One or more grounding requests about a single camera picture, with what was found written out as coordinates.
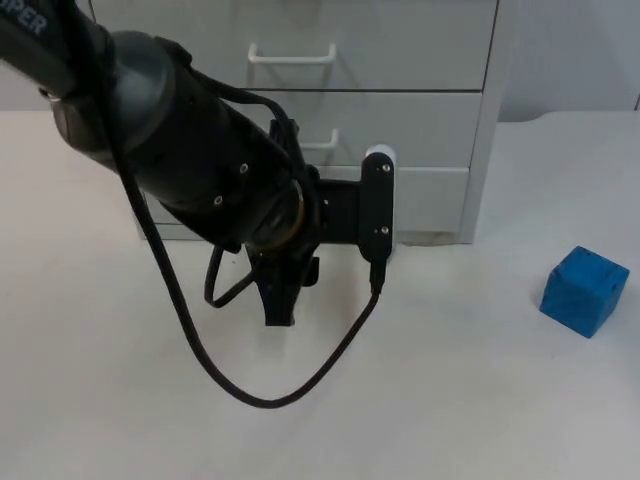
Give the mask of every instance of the gray drawer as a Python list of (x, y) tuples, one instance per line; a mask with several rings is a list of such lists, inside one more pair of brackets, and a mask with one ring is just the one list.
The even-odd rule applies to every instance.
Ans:
[[(399, 170), (395, 229), (402, 232), (457, 232), (467, 188), (468, 169), (404, 168)], [(358, 167), (322, 167), (320, 175), (338, 180), (359, 180)], [(151, 214), (159, 224), (178, 221), (155, 199), (148, 197)], [(173, 229), (174, 236), (181, 229)]]
[[(402, 167), (466, 168), (471, 162), (479, 93), (262, 93), (298, 122), (305, 160), (313, 165), (359, 166), (377, 143), (391, 145)], [(268, 130), (268, 109), (232, 106)]]
[[(182, 43), (196, 68), (245, 88), (480, 90), (496, 0), (95, 0), (112, 30)], [(323, 57), (330, 65), (263, 65)]]

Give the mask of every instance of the black cable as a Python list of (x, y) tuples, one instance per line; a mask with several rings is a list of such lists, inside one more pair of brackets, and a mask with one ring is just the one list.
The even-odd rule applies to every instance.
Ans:
[(228, 394), (236, 398), (237, 400), (256, 408), (274, 409), (281, 408), (290, 405), (310, 390), (312, 390), (324, 376), (331, 370), (333, 365), (345, 352), (347, 347), (351, 344), (356, 334), (360, 331), (366, 320), (371, 315), (371, 312), (375, 308), (380, 292), (375, 289), (371, 295), (369, 303), (351, 326), (345, 337), (338, 344), (336, 349), (331, 353), (327, 361), (318, 369), (318, 371), (300, 388), (294, 392), (285, 395), (284, 397), (267, 400), (251, 395), (231, 380), (229, 380), (211, 361), (211, 358), (207, 354), (198, 331), (193, 323), (191, 314), (187, 302), (180, 288), (180, 283), (176, 277), (175, 271), (169, 259), (169, 255), (162, 243), (158, 229), (156, 228), (149, 209), (143, 200), (142, 194), (136, 183), (131, 166), (125, 161), (123, 152), (123, 133), (120, 126), (114, 120), (115, 115), (112, 111), (112, 106), (109, 104), (108, 99), (108, 85), (101, 70), (98, 59), (95, 53), (91, 50), (90, 39), (88, 33), (84, 28), (82, 18), (78, 14), (77, 7), (74, 0), (60, 0), (60, 17), (61, 24), (63, 26), (63, 34), (69, 45), (69, 49), (72, 53), (72, 57), (77, 60), (76, 69), (79, 74), (79, 78), (84, 81), (84, 86), (90, 89), (93, 95), (93, 99), (96, 103), (100, 117), (104, 127), (105, 138), (107, 145), (112, 153), (113, 160), (116, 164), (116, 168), (122, 181), (122, 186), (129, 199), (131, 208), (142, 228), (142, 231), (147, 237), (151, 252), (155, 257), (155, 260), (160, 269), (160, 273), (167, 286), (169, 296), (175, 308), (175, 311), (180, 320), (180, 324), (184, 331), (187, 342), (191, 347), (194, 355), (196, 356), (200, 365), (211, 376), (211, 378)]
[(96, 21), (96, 11), (93, 9), (93, 0), (88, 0), (89, 2), (89, 12), (91, 13), (91, 20), (93, 20), (93, 23), (98, 23)]
[(209, 260), (209, 267), (207, 268), (207, 275), (204, 279), (204, 299), (213, 308), (225, 307), (240, 295), (240, 293), (254, 282), (261, 267), (261, 262), (257, 262), (242, 280), (221, 295), (220, 298), (214, 300), (213, 292), (216, 288), (216, 279), (218, 278), (218, 270), (220, 270), (220, 262), (222, 261), (223, 254), (224, 250), (222, 248), (218, 246), (213, 248), (211, 259)]

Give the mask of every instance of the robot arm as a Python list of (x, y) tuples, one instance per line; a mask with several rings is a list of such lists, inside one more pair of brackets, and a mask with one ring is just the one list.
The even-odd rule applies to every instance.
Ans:
[[(313, 388), (371, 313), (384, 283), (393, 238), (390, 156), (368, 155), (360, 182), (320, 179), (304, 163), (295, 122), (275, 102), (197, 72), (190, 54), (174, 42), (107, 32), (72, 0), (0, 0), (0, 58), (49, 98), (56, 126), (72, 148), (120, 175), (187, 340), (210, 376), (261, 408), (287, 405)], [(271, 109), (269, 134), (227, 102)], [(224, 377), (204, 351), (137, 187), (215, 245), (205, 298), (216, 308), (255, 282), (267, 325), (292, 325), (300, 289), (317, 279), (314, 252), (321, 243), (359, 247), (372, 265), (372, 300), (303, 387), (277, 400), (253, 397)], [(251, 273), (214, 300), (223, 251), (238, 252), (243, 245)]]

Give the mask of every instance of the white tabletop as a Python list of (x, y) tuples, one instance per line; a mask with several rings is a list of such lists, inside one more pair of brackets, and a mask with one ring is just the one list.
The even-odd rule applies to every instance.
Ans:
[[(192, 357), (117, 179), (49, 114), (0, 114), (0, 477), (637, 480), (639, 134), (631, 113), (499, 126), (477, 243), (400, 247), (335, 370), (260, 411)], [(536, 308), (577, 244), (632, 272), (592, 340)], [(169, 244), (212, 357), (253, 393), (299, 385), (367, 299), (357, 250), (326, 248), (297, 325), (267, 329), (255, 289), (204, 304), (210, 249)]]

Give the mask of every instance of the white drawer handle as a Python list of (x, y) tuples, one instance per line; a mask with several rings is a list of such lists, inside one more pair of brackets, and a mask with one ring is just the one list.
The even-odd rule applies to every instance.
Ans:
[(300, 148), (302, 150), (335, 150), (338, 146), (338, 141), (340, 140), (340, 134), (338, 130), (333, 130), (331, 132), (331, 140), (327, 143), (301, 143)]
[(335, 43), (329, 45), (329, 54), (325, 57), (262, 57), (258, 54), (258, 45), (249, 47), (249, 62), (254, 65), (330, 65), (336, 60), (338, 49)]

